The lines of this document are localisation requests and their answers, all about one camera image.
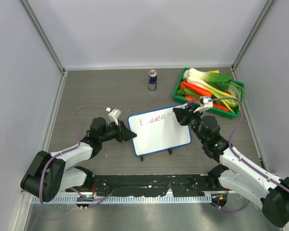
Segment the pink capped marker pen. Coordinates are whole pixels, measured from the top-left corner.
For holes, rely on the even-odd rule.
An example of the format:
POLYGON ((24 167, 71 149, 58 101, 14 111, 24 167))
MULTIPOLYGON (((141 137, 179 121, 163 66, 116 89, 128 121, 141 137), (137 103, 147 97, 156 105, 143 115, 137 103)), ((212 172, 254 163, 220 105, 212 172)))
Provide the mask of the pink capped marker pen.
POLYGON ((179 108, 179 109, 188 109, 189 112, 194 112, 193 109, 190 109, 189 107, 191 106, 192 103, 194 103, 197 99, 196 98, 191 98, 189 99, 186 103, 175 106, 172 108, 172 111, 168 112, 167 115, 170 115, 174 113, 174 108, 179 108))

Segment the blue framed whiteboard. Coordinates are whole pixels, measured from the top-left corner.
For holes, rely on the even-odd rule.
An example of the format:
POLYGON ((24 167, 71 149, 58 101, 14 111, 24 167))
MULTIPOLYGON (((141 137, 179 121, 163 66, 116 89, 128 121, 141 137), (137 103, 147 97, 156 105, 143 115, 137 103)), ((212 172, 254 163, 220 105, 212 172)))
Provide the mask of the blue framed whiteboard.
POLYGON ((128 125, 137 134, 132 139, 137 157, 189 145, 189 127, 181 126, 173 112, 174 106, 160 108, 128 117, 128 125))

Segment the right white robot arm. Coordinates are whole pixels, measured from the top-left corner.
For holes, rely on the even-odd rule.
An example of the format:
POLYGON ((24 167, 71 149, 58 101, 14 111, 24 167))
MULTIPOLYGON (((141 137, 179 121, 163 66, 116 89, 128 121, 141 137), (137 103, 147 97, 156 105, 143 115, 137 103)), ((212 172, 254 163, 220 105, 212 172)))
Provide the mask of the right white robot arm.
POLYGON ((202 144, 204 153, 218 165, 209 172, 208 185, 234 191, 254 203, 275 226, 289 222, 289 177, 284 179, 258 166, 220 135, 214 116, 203 116, 193 107, 175 107, 181 126, 188 126, 202 144))

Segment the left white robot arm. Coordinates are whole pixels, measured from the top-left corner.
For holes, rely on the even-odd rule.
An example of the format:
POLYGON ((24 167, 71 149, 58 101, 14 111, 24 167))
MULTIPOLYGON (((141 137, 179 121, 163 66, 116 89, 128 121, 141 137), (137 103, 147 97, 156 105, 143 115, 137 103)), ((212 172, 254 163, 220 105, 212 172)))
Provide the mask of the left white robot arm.
POLYGON ((88 192, 94 185, 93 173, 78 163, 95 157, 106 141, 125 142, 136 136, 121 120, 107 124, 102 117, 94 118, 80 143, 54 153, 38 152, 20 187, 39 198, 41 203, 51 201, 59 191, 66 189, 88 192))

